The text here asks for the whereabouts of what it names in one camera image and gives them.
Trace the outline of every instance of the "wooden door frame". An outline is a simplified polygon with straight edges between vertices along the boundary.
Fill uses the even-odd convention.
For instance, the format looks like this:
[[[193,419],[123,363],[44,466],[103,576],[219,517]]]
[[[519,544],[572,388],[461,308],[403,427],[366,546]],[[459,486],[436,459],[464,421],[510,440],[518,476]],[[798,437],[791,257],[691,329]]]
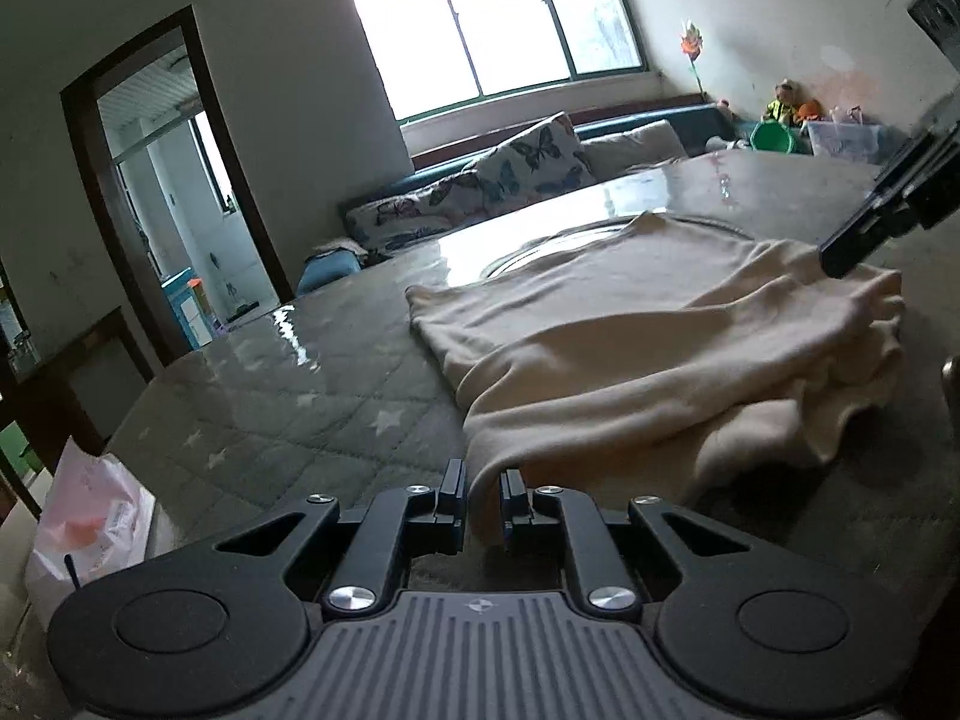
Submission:
[[[281,302],[294,298],[227,131],[227,120],[213,88],[197,20],[193,8],[187,6],[126,42],[61,92],[67,130],[90,208],[133,312],[162,365],[170,365],[184,356],[190,351],[190,344],[160,288],[136,231],[116,176],[97,100],[179,46],[186,46],[210,130],[267,276]]]

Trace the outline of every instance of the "plastic bag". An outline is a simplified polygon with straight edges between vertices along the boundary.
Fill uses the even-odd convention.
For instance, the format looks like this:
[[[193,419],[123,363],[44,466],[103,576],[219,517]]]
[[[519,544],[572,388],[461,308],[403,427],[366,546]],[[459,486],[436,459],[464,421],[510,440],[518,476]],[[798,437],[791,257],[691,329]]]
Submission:
[[[43,630],[74,591],[65,556],[73,557],[81,586],[143,562],[154,503],[113,455],[93,457],[73,439],[66,443],[24,573]]]

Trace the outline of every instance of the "clear plastic container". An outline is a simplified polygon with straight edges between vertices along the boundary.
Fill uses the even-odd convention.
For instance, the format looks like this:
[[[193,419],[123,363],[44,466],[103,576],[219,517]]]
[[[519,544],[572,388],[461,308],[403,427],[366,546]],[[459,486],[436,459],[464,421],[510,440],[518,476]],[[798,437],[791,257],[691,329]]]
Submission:
[[[807,122],[806,131],[815,157],[874,162],[880,154],[880,127],[873,124]]]

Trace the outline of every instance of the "blue sofa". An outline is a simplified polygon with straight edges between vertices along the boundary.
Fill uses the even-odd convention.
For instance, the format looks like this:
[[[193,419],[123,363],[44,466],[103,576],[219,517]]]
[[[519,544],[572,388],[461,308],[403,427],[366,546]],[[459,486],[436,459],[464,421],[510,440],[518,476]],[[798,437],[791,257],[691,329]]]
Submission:
[[[643,127],[645,124],[652,124],[663,119],[670,122],[671,127],[680,138],[683,148],[691,157],[703,154],[706,151],[707,141],[715,135],[727,141],[733,141],[739,137],[736,129],[717,110],[715,105],[689,105],[683,108],[668,108],[630,114],[630,116],[622,116],[616,119],[605,119],[602,122],[580,124],[579,127],[574,127],[574,130],[581,141],[587,141],[590,138],[600,138],[616,132],[629,132],[637,127]],[[400,181],[395,181],[375,191],[339,203],[337,210],[344,220],[344,228],[349,231],[347,213],[352,209],[374,200],[382,200],[386,197],[409,194],[411,191],[424,189],[424,187],[439,181],[441,178],[460,172],[468,162],[481,153],[483,151],[477,151],[448,162],[441,162],[439,165],[424,167]],[[296,288],[296,294],[298,296],[306,295],[306,293],[318,290],[331,281],[357,272],[359,269],[359,262],[350,252],[338,251],[335,257],[332,254],[311,257],[305,264],[304,274],[301,276],[298,288]]]

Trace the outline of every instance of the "white ceiling panel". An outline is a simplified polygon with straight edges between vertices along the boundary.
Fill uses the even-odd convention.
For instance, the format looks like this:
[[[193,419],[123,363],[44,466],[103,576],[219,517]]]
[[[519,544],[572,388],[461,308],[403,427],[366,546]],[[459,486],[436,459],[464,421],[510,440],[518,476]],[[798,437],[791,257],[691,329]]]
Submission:
[[[188,66],[186,71],[180,71],[184,62],[176,67],[177,71],[170,71],[184,57],[186,47],[174,49],[97,100],[104,127],[120,129],[137,119],[156,119],[195,98],[197,81],[193,71]]]

